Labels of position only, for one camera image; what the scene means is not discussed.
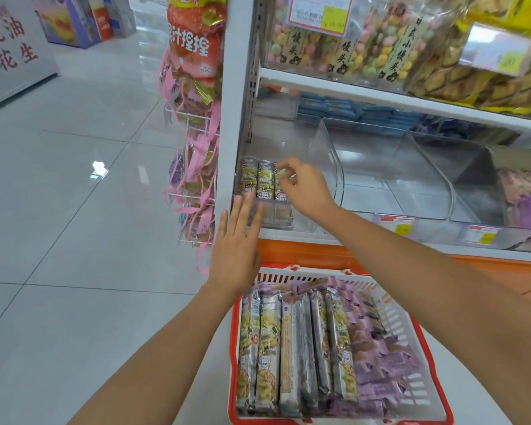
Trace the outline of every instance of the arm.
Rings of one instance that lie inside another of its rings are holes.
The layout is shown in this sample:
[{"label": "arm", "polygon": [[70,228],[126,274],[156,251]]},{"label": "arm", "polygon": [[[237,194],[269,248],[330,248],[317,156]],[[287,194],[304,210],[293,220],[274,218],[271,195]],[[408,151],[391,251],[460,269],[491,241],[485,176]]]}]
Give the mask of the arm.
[{"label": "arm", "polygon": [[288,168],[281,187],[291,204],[349,249],[514,424],[531,424],[531,302],[448,255],[338,207],[315,167],[290,158],[278,168]]},{"label": "arm", "polygon": [[227,211],[222,212],[208,281],[189,305],[137,350],[68,425],[173,423],[214,332],[261,267],[261,206],[246,235],[252,201],[247,198],[242,206],[242,197],[235,197],[229,224]]}]

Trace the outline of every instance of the left hand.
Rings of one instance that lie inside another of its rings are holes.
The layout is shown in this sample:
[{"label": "left hand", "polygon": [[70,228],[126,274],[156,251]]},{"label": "left hand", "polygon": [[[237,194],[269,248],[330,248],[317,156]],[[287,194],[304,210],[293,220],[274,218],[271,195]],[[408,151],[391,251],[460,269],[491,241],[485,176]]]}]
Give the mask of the left hand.
[{"label": "left hand", "polygon": [[234,205],[228,222],[227,210],[222,211],[219,230],[214,241],[208,284],[231,293],[237,298],[244,293],[262,266],[258,252],[258,237],[263,221],[263,205],[260,203],[252,226],[246,234],[248,218],[254,196],[234,197]]}]

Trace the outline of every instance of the hand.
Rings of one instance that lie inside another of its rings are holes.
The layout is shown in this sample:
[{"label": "hand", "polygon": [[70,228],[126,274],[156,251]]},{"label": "hand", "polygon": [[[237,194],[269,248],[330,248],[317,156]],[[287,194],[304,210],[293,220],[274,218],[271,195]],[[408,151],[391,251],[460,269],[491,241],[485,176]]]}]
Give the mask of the hand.
[{"label": "hand", "polygon": [[281,189],[293,207],[309,219],[320,224],[323,216],[338,207],[328,190],[323,173],[317,167],[297,158],[289,158],[277,163],[276,168],[286,169],[279,180]]},{"label": "hand", "polygon": [[233,295],[234,299],[252,285],[262,266],[262,256],[258,252],[258,237],[263,221],[261,203],[246,235],[253,202],[251,194],[245,197],[243,205],[241,195],[234,197],[230,222],[227,210],[223,210],[212,249],[207,283]]}]

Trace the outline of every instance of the store shelf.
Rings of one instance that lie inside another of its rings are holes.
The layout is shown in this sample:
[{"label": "store shelf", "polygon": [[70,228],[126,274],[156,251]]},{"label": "store shelf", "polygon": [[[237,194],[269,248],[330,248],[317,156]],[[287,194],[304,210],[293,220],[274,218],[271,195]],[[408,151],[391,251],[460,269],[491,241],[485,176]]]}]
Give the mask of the store shelf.
[{"label": "store shelf", "polygon": [[301,91],[315,92],[322,95],[354,99],[372,104],[392,106],[398,109],[446,116],[487,125],[505,127],[520,133],[531,133],[531,120],[511,115],[486,112],[470,107],[445,104],[429,99],[419,99],[362,86],[349,85],[332,80],[311,78],[287,71],[261,68],[259,72],[260,85],[287,86]]}]

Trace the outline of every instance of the shopping basket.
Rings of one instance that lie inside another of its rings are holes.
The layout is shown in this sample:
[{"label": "shopping basket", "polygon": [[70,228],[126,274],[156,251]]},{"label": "shopping basket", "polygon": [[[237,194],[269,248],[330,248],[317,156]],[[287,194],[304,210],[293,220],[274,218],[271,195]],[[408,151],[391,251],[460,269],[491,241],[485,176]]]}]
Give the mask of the shopping basket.
[{"label": "shopping basket", "polygon": [[[300,285],[301,283],[327,276],[336,276],[346,280],[358,290],[369,291],[376,301],[376,308],[382,317],[382,323],[389,333],[396,335],[400,343],[409,343],[421,360],[419,373],[407,377],[407,392],[401,402],[399,413],[389,415],[384,420],[377,419],[304,419],[312,423],[327,424],[390,424],[390,425],[453,425],[453,412],[450,410],[445,393],[440,387],[431,351],[425,336],[415,319],[398,305],[380,285],[369,275],[358,275],[350,270],[324,270],[299,267],[297,265],[278,268],[264,266],[260,269],[255,283],[277,282]],[[244,418],[236,411],[236,387],[238,381],[238,343],[240,340],[240,297],[232,313],[230,329],[230,390],[228,398],[228,416],[234,425],[295,425],[298,423],[285,418]]]}]

